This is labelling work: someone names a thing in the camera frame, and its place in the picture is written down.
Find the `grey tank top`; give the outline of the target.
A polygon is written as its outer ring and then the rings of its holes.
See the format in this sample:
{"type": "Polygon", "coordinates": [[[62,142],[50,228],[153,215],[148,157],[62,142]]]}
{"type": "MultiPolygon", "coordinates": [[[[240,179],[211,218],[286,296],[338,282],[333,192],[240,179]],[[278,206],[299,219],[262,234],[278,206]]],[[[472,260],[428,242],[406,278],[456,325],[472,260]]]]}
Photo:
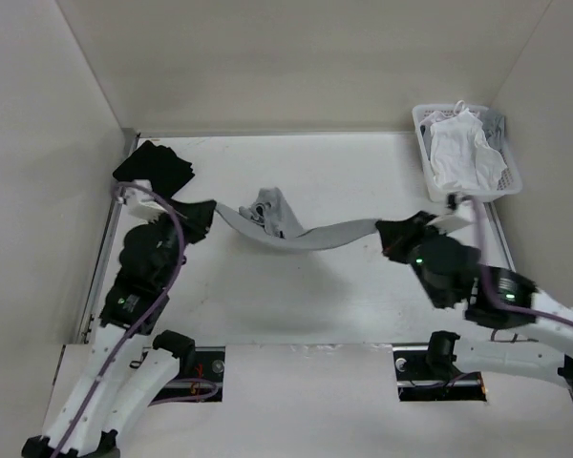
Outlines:
{"type": "Polygon", "coordinates": [[[279,188],[262,188],[256,200],[234,210],[218,202],[215,211],[236,232],[265,247],[289,252],[325,251],[377,232],[378,219],[356,219],[306,229],[279,188]]]}

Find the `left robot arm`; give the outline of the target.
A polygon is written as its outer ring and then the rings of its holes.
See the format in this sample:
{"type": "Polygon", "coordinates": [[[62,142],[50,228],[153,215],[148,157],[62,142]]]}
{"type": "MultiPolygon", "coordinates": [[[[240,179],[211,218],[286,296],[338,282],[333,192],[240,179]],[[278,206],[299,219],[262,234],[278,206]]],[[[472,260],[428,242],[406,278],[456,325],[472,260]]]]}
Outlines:
{"type": "Polygon", "coordinates": [[[126,233],[89,360],[57,418],[26,441],[22,456],[118,457],[125,433],[161,389],[192,375],[194,340],[152,332],[186,262],[185,247],[206,237],[216,205],[173,202],[172,212],[126,233]]]}

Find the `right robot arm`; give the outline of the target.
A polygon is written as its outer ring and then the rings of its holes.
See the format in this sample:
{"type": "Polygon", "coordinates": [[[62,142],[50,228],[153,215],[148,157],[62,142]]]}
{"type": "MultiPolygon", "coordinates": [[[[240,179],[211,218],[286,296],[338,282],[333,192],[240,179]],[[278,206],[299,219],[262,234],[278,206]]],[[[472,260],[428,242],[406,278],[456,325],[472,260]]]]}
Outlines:
{"type": "Polygon", "coordinates": [[[398,377],[426,377],[445,387],[494,372],[542,380],[573,394],[573,309],[526,277],[485,264],[478,248],[451,237],[431,214],[380,220],[375,227],[384,257],[412,269],[434,308],[461,306],[465,322],[490,332],[474,340],[437,330],[422,355],[396,358],[398,377]]]}

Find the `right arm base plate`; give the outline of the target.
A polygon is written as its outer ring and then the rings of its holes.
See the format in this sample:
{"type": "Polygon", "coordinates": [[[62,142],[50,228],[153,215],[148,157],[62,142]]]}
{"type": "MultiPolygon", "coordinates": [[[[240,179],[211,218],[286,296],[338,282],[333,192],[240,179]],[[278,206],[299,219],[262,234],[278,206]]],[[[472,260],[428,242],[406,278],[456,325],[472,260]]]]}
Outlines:
{"type": "Polygon", "coordinates": [[[401,402],[486,402],[479,372],[449,369],[443,373],[427,362],[424,345],[393,347],[397,396],[401,402]]]}

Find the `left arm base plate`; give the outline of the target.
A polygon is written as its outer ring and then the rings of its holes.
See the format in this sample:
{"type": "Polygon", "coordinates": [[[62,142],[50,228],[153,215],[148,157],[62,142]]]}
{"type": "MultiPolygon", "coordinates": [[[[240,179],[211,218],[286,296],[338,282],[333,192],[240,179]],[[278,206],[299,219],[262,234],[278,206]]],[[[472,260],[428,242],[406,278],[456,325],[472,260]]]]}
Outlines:
{"type": "Polygon", "coordinates": [[[178,352],[178,374],[156,395],[153,402],[188,398],[189,402],[220,402],[226,366],[224,347],[196,347],[178,352]]]}

